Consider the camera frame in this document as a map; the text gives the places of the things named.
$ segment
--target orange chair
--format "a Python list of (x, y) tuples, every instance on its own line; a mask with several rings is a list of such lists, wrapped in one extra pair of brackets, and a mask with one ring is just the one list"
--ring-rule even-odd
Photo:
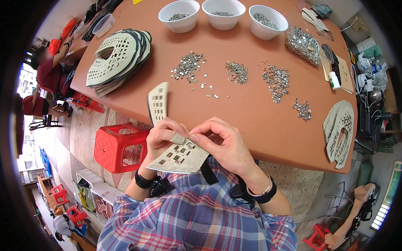
[(67, 191), (63, 188), (62, 184), (52, 188), (51, 194), (53, 195), (53, 198), (57, 204), (69, 202), (69, 200), (66, 198)]
[[(130, 129), (134, 133), (119, 134), (121, 129)], [(147, 136), (149, 130), (141, 130), (131, 123), (101, 127), (95, 136), (94, 157), (96, 162), (111, 173), (124, 173), (137, 170), (147, 155)], [(123, 162), (126, 147), (141, 145), (141, 154), (137, 164), (128, 165)]]
[(323, 251), (328, 248), (328, 244), (325, 241), (325, 234), (330, 233), (328, 227), (325, 223), (322, 224), (315, 224), (313, 227), (314, 234), (310, 236), (310, 238), (304, 238), (303, 241), (312, 247), (315, 251)]
[(74, 223), (76, 227), (82, 226), (82, 220), (84, 220), (88, 215), (85, 212), (81, 212), (77, 205), (72, 206), (67, 212), (67, 216)]

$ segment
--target electrical outlet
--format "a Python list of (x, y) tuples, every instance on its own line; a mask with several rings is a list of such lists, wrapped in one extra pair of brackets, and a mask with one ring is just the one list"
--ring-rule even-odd
[(367, 24), (364, 22), (363, 18), (361, 18), (361, 16), (356, 13), (353, 17), (351, 17), (348, 21), (349, 24), (353, 24), (353, 28), (356, 31), (365, 31), (365, 32), (369, 32), (369, 27), (367, 26)]

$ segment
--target bangle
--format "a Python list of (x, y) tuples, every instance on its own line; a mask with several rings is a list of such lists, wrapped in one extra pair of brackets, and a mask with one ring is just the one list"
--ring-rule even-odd
[(250, 188), (248, 188), (248, 186), (246, 186), (246, 190), (247, 190), (247, 192), (248, 192), (249, 195), (251, 195), (251, 196), (253, 196), (253, 197), (263, 196), (263, 195), (266, 194), (267, 191), (271, 188), (271, 185), (272, 185), (271, 177), (270, 177), (269, 174), (267, 174), (266, 172), (264, 172), (264, 173), (265, 173), (265, 175), (269, 178), (269, 186), (268, 186), (268, 188), (265, 189), (265, 191), (264, 191), (262, 194), (256, 195), (256, 194), (254, 194), (254, 193), (252, 193), (252, 192), (250, 191)]

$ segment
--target window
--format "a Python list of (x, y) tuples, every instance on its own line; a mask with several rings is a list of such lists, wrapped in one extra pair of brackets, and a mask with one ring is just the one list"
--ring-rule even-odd
[(396, 161), (394, 163), (394, 169), (392, 170), (392, 176), (390, 183), (388, 184), (388, 189), (385, 194), (385, 198), (381, 204), (381, 207), (375, 217), (371, 228), (374, 230), (379, 230), (385, 218), (387, 217), (388, 211), (391, 207), (392, 201), (395, 196), (396, 189), (398, 188), (399, 180), (402, 173), (402, 161)]

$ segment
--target red plastic stool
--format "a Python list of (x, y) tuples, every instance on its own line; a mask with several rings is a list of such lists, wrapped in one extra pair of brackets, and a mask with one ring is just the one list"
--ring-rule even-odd
[(52, 188), (51, 194), (53, 195), (53, 198), (57, 204), (69, 202), (69, 200), (66, 198), (67, 191), (63, 188), (62, 184)]
[[(130, 129), (135, 133), (119, 134), (121, 129)], [(94, 157), (96, 162), (111, 173), (124, 173), (137, 170), (147, 155), (147, 136), (149, 130), (133, 127), (131, 123), (101, 127), (95, 136)], [(141, 145), (141, 154), (137, 164), (128, 165), (123, 162), (126, 147)]]
[(306, 239), (304, 238), (303, 241), (312, 247), (316, 251), (323, 251), (328, 248), (328, 244), (326, 244), (325, 241), (325, 234), (330, 233), (328, 227), (326, 224), (315, 224), (313, 227), (314, 234), (310, 236), (310, 238)]
[(82, 220), (88, 217), (86, 212), (81, 212), (77, 205), (72, 206), (67, 212), (66, 215), (70, 218), (70, 220), (74, 223), (76, 227), (82, 226)]

